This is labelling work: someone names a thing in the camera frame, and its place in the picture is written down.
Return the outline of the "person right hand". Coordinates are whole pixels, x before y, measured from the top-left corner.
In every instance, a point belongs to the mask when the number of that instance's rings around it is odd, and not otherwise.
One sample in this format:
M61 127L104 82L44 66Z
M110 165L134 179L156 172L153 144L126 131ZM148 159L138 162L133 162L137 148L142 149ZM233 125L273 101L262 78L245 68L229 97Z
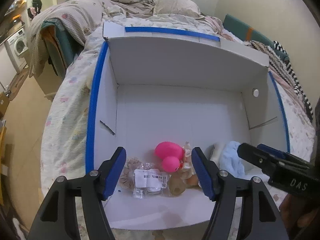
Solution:
M287 231L295 225L299 228L308 226L319 211L319 204L287 194L279 206L281 218Z

